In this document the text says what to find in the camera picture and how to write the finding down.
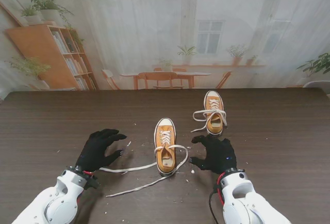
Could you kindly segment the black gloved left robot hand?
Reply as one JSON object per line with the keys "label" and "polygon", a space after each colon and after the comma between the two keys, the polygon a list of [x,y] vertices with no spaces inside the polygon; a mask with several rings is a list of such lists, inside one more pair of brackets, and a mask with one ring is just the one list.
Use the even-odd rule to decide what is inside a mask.
{"label": "black gloved left robot hand", "polygon": [[94,172],[101,167],[109,166],[119,158],[123,149],[116,150],[109,156],[105,156],[107,148],[114,142],[126,139],[127,136],[120,134],[116,129],[104,129],[90,134],[75,166],[81,171]]}

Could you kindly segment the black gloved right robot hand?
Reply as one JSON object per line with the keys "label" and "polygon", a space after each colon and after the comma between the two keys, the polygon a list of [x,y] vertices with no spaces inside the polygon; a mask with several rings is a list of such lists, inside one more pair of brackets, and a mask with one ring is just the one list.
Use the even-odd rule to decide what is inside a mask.
{"label": "black gloved right robot hand", "polygon": [[190,157],[190,163],[201,170],[210,170],[216,174],[222,174],[227,169],[237,168],[237,159],[234,148],[229,139],[219,140],[212,135],[195,136],[191,143],[201,143],[206,149],[206,157]]}

